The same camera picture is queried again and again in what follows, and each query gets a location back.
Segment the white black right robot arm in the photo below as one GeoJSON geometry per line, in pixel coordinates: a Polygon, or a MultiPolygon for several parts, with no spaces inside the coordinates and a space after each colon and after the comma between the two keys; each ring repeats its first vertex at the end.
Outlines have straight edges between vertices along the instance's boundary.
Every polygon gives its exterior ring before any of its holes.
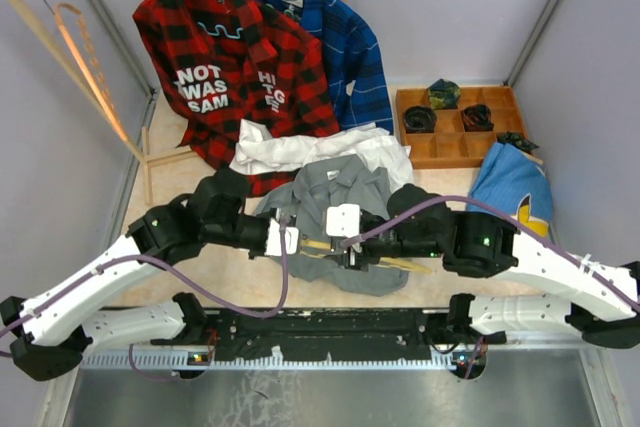
{"type": "Polygon", "coordinates": [[[524,296],[453,295],[439,336],[446,343],[545,332],[604,348],[638,346],[638,263],[609,266],[570,254],[487,204],[467,199],[470,210],[455,211],[450,200],[407,184],[389,198],[387,217],[341,204],[330,208],[325,230],[349,267],[431,257],[460,277],[536,289],[524,296]]]}

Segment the grey button shirt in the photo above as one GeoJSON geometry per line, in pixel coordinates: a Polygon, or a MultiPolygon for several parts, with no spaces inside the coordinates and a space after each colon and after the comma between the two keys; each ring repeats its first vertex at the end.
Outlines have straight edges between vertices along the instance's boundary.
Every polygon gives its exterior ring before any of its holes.
{"type": "MultiPolygon", "coordinates": [[[[295,219],[300,233],[312,241],[327,243],[325,213],[330,207],[357,204],[362,210],[389,218],[386,206],[391,196],[388,171],[369,170],[356,155],[326,159],[305,165],[294,180],[264,196],[255,215],[280,209],[295,219]]],[[[289,273],[307,282],[323,280],[355,294],[384,296],[403,288],[409,273],[397,268],[367,265],[362,270],[346,269],[318,250],[311,256],[294,255],[289,273]]]]}

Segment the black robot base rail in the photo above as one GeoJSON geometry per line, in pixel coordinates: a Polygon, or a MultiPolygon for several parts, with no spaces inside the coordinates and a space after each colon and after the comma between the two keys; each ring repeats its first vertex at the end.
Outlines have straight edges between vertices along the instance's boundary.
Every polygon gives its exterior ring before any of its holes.
{"type": "Polygon", "coordinates": [[[268,319],[208,309],[189,334],[157,346],[211,347],[217,361],[257,360],[278,347],[286,361],[429,360],[431,348],[473,346],[480,334],[421,308],[286,308],[268,319]]]}

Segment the yellow hanger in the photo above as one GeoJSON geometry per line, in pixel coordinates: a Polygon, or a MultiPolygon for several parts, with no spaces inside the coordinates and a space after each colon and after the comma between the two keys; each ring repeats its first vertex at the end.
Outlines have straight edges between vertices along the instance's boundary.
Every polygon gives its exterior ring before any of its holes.
{"type": "Polygon", "coordinates": [[[396,268],[406,272],[431,275],[433,270],[427,266],[400,258],[369,254],[363,248],[348,247],[341,249],[330,243],[303,239],[299,243],[298,253],[310,258],[330,260],[342,268],[367,270],[369,266],[385,269],[396,268]]]}

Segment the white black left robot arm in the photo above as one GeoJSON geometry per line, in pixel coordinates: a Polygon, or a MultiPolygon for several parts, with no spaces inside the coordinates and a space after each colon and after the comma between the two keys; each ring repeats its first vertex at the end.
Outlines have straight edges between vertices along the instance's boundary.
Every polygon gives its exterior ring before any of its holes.
{"type": "Polygon", "coordinates": [[[103,254],[57,286],[33,298],[2,301],[1,333],[15,337],[4,357],[30,378],[48,381],[102,350],[147,342],[194,344],[208,331],[199,295],[254,318],[277,314],[279,306],[257,311],[225,303],[175,267],[198,257],[208,244],[252,256],[286,258],[296,252],[299,231],[280,210],[246,214],[250,191],[244,176],[220,170],[203,178],[194,192],[150,208],[103,254]],[[188,285],[190,292],[153,306],[107,309],[121,293],[161,271],[188,285]]]}

